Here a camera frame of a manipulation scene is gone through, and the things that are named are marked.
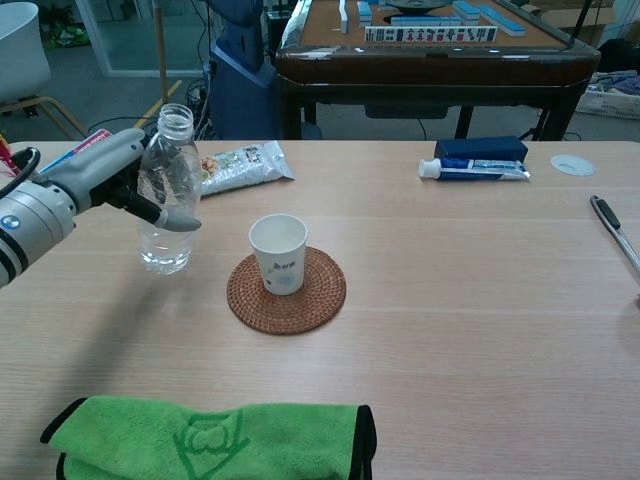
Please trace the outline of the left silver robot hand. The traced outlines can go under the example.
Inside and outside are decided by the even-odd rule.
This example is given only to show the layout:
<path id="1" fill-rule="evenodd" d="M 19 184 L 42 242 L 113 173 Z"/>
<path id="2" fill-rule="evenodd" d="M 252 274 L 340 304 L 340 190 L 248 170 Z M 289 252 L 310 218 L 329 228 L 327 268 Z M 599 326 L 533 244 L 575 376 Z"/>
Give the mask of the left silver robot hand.
<path id="1" fill-rule="evenodd" d="M 170 232 L 200 228 L 194 215 L 160 206 L 137 192 L 140 162 L 148 138 L 129 128 L 61 162 L 48 166 L 23 188 L 51 210 L 72 218 L 107 203 Z"/>

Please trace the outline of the transparent plastic bottle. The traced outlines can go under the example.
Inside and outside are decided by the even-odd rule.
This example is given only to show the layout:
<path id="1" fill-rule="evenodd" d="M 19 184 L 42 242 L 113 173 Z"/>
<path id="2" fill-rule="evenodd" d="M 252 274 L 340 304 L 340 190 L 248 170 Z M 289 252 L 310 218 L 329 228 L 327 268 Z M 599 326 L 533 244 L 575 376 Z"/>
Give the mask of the transparent plastic bottle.
<path id="1" fill-rule="evenodd" d="M 138 193 L 171 211 L 196 214 L 201 197 L 201 163 L 193 138 L 194 116 L 181 104 L 164 105 L 157 132 L 147 145 L 138 176 Z M 195 234 L 170 232 L 141 221 L 140 257 L 146 269 L 169 275 L 189 262 Z"/>

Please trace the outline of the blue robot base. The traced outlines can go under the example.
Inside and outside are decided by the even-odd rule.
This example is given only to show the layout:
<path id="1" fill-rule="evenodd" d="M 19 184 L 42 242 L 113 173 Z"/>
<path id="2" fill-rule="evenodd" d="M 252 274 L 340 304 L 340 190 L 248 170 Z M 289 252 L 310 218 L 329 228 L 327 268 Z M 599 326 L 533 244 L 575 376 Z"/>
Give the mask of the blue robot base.
<path id="1" fill-rule="evenodd" d="M 211 45 L 209 105 L 224 140 L 275 140 L 282 135 L 276 69 L 264 55 L 263 0 L 206 0 L 224 31 Z"/>

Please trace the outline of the white paper cup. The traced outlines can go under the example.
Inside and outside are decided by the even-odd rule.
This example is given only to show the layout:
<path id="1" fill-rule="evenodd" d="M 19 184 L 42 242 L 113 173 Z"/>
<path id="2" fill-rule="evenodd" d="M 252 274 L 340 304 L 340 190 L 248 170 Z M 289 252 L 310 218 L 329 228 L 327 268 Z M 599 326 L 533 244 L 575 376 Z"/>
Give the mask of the white paper cup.
<path id="1" fill-rule="evenodd" d="M 268 292 L 287 296 L 304 281 L 308 227 L 298 217 L 272 214 L 257 220 L 248 238 Z"/>

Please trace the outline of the blue cling film box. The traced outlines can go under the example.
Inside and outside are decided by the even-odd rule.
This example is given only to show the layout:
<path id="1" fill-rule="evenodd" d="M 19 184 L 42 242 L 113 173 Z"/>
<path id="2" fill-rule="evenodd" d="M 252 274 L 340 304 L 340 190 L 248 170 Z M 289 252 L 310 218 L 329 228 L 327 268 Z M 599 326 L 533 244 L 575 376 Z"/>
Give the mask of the blue cling film box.
<path id="1" fill-rule="evenodd" d="M 60 155 L 58 158 L 56 158 L 54 161 L 52 161 L 51 163 L 47 164 L 46 166 L 42 167 L 39 170 L 39 173 L 42 174 L 44 172 L 46 172 L 47 170 L 53 168 L 54 166 L 66 161 L 67 159 L 87 150 L 89 147 L 100 143 L 102 141 L 104 141 L 105 139 L 109 138 L 112 136 L 112 133 L 106 129 L 99 129 L 98 131 L 92 133 L 91 135 L 89 135 L 88 137 L 86 137 L 82 142 L 80 142 L 79 144 L 77 144 L 76 146 L 74 146 L 73 148 L 71 148 L 70 150 L 66 151 L 65 153 L 63 153 L 62 155 Z"/>

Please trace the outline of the wooden pole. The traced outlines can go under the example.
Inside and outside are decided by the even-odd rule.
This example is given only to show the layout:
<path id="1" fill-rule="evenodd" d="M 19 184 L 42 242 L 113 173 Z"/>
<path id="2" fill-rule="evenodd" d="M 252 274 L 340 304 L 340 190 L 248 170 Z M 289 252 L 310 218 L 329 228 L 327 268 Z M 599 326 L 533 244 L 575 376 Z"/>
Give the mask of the wooden pole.
<path id="1" fill-rule="evenodd" d="M 159 79 L 161 83 L 161 101 L 163 104 L 165 104 L 168 101 L 168 81 L 167 81 L 167 73 L 166 73 L 166 57 L 165 57 L 164 29 L 163 29 L 161 1 L 152 0 L 152 4 L 153 4 L 153 13 L 154 13 Z"/>

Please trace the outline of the white chair wooden legs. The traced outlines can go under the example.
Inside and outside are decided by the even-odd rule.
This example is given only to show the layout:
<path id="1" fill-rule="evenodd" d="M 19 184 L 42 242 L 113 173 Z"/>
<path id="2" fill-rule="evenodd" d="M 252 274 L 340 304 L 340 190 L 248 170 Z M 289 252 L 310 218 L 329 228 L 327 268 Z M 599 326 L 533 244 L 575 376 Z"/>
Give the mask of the white chair wooden legs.
<path id="1" fill-rule="evenodd" d="M 87 129 L 58 100 L 42 95 L 51 69 L 41 41 L 39 8 L 26 1 L 0 4 L 0 116 L 17 110 L 42 111 L 69 139 L 73 135 L 55 117 L 52 106 L 82 137 Z"/>

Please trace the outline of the silver nut snack bag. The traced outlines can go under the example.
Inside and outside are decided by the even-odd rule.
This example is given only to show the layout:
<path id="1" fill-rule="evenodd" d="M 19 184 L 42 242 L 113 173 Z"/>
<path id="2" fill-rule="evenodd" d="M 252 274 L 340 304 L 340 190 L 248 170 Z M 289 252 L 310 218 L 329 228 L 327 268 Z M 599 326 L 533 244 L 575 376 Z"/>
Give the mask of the silver nut snack bag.
<path id="1" fill-rule="evenodd" d="M 201 159 L 201 195 L 209 196 L 280 179 L 294 180 L 278 141 L 251 144 Z"/>

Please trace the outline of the round brown woven coaster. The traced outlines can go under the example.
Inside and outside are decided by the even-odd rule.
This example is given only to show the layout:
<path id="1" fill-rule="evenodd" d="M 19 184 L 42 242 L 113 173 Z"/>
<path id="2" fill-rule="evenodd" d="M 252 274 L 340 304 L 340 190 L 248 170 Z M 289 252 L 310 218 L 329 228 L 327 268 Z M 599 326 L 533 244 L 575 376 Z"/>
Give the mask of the round brown woven coaster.
<path id="1" fill-rule="evenodd" d="M 246 326 L 270 335 L 298 335 L 331 321 L 347 294 L 345 275 L 324 251 L 306 249 L 302 287 L 287 296 L 274 295 L 264 287 L 253 254 L 232 271 L 227 282 L 227 302 Z"/>

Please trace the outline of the green folded microfiber cloth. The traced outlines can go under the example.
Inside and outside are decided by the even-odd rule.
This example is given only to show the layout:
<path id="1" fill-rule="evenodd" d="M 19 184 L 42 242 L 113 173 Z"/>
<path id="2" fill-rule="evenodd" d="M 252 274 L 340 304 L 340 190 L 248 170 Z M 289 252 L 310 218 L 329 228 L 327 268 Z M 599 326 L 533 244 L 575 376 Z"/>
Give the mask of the green folded microfiber cloth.
<path id="1" fill-rule="evenodd" d="M 201 412 L 117 396 L 80 398 L 43 430 L 56 480 L 373 480 L 367 405 L 251 404 Z"/>

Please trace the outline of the dark wooden mahjong table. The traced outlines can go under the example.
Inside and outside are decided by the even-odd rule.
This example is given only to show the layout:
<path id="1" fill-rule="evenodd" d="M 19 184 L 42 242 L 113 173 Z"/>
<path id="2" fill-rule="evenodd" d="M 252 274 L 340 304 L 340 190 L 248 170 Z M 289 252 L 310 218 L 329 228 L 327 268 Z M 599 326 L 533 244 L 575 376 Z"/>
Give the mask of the dark wooden mahjong table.
<path id="1" fill-rule="evenodd" d="M 305 105 L 394 105 L 413 114 L 433 105 L 461 109 L 456 135 L 466 136 L 476 106 L 543 110 L 538 137 L 563 137 L 600 53 L 509 0 L 488 4 L 524 26 L 523 37 L 498 31 L 491 43 L 366 43 L 357 0 L 298 0 L 276 53 L 283 135 L 301 138 Z"/>

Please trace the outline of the short blue mahjong tile row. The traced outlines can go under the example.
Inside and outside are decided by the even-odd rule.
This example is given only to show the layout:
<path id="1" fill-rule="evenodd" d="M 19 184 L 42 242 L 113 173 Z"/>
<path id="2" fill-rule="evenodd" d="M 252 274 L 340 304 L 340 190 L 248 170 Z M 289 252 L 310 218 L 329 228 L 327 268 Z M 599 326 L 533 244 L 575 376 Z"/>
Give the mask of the short blue mahjong tile row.
<path id="1" fill-rule="evenodd" d="M 420 27 L 439 27 L 439 26 L 460 26 L 463 24 L 462 19 L 458 16 L 407 16 L 393 15 L 389 17 L 391 25 L 394 26 L 420 26 Z"/>

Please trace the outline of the blue white toothpaste tube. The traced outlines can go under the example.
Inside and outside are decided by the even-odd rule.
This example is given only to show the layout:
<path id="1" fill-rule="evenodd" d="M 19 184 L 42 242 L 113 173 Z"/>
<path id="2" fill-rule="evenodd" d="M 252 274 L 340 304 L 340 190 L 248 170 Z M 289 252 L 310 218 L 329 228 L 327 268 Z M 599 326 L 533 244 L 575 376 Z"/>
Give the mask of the blue white toothpaste tube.
<path id="1" fill-rule="evenodd" d="M 531 174 L 520 161 L 434 158 L 418 167 L 422 179 L 440 181 L 508 180 L 529 181 Z"/>

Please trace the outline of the dark blue rectangular box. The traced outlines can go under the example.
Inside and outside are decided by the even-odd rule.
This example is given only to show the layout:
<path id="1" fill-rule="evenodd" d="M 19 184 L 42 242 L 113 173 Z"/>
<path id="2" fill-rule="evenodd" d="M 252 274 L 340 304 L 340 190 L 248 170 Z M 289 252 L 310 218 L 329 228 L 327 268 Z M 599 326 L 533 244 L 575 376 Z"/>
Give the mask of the dark blue rectangular box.
<path id="1" fill-rule="evenodd" d="M 523 162 L 526 145 L 515 136 L 438 140 L 436 158 L 506 160 Z"/>

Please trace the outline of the long blue mahjong tile row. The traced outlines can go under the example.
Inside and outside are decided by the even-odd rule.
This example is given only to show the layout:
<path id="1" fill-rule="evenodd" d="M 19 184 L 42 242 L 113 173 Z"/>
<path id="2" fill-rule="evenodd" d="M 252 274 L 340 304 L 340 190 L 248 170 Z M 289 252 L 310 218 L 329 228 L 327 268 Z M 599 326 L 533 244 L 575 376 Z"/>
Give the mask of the long blue mahjong tile row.
<path id="1" fill-rule="evenodd" d="M 484 19 L 512 37 L 523 37 L 527 32 L 524 26 L 499 13 L 488 4 L 473 5 L 466 0 L 454 0 L 452 9 L 457 16 L 468 24 Z"/>

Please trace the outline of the white round table cap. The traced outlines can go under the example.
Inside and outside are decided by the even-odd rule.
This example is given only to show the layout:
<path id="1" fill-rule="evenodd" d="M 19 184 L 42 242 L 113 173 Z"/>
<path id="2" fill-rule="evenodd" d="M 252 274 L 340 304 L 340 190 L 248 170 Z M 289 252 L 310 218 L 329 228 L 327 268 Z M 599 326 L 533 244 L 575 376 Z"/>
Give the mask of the white round table cap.
<path id="1" fill-rule="evenodd" d="M 550 163 L 559 172 L 571 176 L 591 176 L 596 171 L 590 161 L 572 154 L 554 155 Z"/>

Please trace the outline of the cardboard box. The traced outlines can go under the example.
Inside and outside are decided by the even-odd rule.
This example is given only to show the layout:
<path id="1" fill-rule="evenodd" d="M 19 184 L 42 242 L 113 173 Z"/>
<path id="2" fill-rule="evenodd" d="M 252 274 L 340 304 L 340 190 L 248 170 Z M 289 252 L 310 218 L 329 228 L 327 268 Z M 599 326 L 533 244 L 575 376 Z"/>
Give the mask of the cardboard box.
<path id="1" fill-rule="evenodd" d="M 528 0 L 527 8 L 542 20 L 561 28 L 574 27 L 587 0 Z M 615 0 L 590 0 L 583 26 L 608 25 L 616 21 Z"/>

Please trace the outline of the white plastic basket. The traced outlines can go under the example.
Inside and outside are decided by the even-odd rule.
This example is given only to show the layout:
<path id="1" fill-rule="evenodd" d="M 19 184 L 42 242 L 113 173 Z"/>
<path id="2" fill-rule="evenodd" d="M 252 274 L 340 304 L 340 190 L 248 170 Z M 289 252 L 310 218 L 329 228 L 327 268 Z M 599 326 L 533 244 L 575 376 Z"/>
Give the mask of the white plastic basket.
<path id="1" fill-rule="evenodd" d="M 576 111 L 579 113 L 640 120 L 640 95 L 601 91 L 588 87 L 581 96 Z"/>

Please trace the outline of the black bag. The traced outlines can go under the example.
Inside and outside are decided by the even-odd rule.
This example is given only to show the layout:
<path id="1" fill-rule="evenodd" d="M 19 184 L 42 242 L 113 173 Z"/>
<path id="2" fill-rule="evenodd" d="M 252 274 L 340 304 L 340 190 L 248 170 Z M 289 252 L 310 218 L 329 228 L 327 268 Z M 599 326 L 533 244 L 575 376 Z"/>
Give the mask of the black bag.
<path id="1" fill-rule="evenodd" d="M 632 43 L 620 38 L 610 39 L 605 41 L 598 51 L 600 52 L 598 72 L 633 70 L 640 74 L 640 43 Z"/>

